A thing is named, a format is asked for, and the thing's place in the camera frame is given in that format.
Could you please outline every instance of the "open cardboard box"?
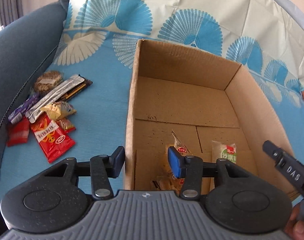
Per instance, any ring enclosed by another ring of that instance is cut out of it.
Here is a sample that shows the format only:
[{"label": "open cardboard box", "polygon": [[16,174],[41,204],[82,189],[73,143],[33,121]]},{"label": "open cardboard box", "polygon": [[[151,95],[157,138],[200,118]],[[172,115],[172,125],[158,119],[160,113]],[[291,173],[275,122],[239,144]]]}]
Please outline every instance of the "open cardboard box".
[{"label": "open cardboard box", "polygon": [[[153,189],[151,180],[163,175],[165,147],[174,143],[172,130],[206,162],[212,161],[211,140],[236,143],[239,166],[296,196],[262,151],[263,142],[271,140],[293,154],[246,67],[192,47],[139,40],[129,94],[125,189]],[[202,192],[209,187],[208,179]]]}]

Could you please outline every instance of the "patterned fabric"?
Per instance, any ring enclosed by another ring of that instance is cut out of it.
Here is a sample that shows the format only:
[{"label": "patterned fabric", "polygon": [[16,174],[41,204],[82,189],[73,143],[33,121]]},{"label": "patterned fabric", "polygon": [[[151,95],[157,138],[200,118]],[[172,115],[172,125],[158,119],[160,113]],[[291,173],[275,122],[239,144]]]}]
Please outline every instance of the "patterned fabric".
[{"label": "patterned fabric", "polygon": [[[304,162],[304,31],[273,0],[70,0],[49,69],[80,73],[93,85],[72,100],[77,145],[69,156],[84,161],[124,145],[135,45],[142,38],[193,46],[247,66]],[[17,150],[35,150],[40,158],[32,138],[7,148],[5,158]],[[89,181],[80,187],[89,192]]]}]

